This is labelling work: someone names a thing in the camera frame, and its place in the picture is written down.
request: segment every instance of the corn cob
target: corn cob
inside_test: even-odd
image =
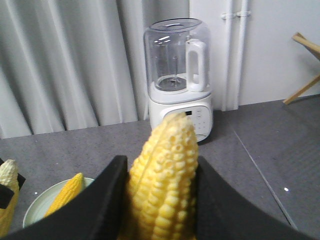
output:
[[[59,194],[55,197],[44,217],[49,216],[74,199],[82,191],[83,185],[84,175],[79,172],[66,182]]]
[[[0,166],[0,184],[14,192],[6,209],[0,209],[0,238],[7,235],[19,197],[18,166],[15,160],[8,159]]]
[[[185,113],[165,117],[129,171],[119,240],[194,237],[197,160],[192,121]]]

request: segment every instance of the black holder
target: black holder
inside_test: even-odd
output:
[[[0,158],[0,165],[2,165],[3,163],[4,161]],[[18,173],[17,180],[19,183],[20,190],[26,179]],[[15,193],[11,189],[0,184],[0,209],[6,209],[8,207],[14,194]]]
[[[203,157],[198,162],[197,240],[315,240],[254,206]],[[127,157],[116,156],[69,204],[2,240],[116,240],[127,176]]]

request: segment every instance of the blender lid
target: blender lid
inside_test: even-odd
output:
[[[195,29],[202,23],[196,18],[176,18],[158,21],[150,26],[150,29],[163,33],[180,33]]]

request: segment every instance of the white plate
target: white plate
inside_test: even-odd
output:
[[[63,188],[63,186],[67,183],[68,180],[69,179],[61,181],[49,187],[47,190],[41,193],[33,201],[33,203],[31,203],[31,205],[29,206],[23,218],[23,222],[22,222],[23,228],[41,220],[44,217],[48,208],[53,203],[56,196],[58,195],[58,193]],[[85,177],[84,178],[85,187],[89,186],[93,181],[94,180],[92,178]]]

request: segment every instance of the white wall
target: white wall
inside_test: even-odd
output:
[[[320,74],[320,62],[291,37],[320,45],[319,0],[253,0],[248,18],[240,105],[286,99]],[[304,96],[320,93],[320,84]]]
[[[190,0],[190,17],[203,20],[211,31],[210,82],[213,104],[221,109],[226,82],[226,21],[221,14],[227,1]],[[233,12],[240,11],[241,0],[234,0]],[[239,104],[253,104],[285,99],[320,73],[319,61],[291,37],[302,33],[320,44],[319,0],[251,0],[248,17]],[[232,44],[227,110],[238,101],[234,89],[239,18],[232,20]],[[305,95],[320,93],[316,84]]]

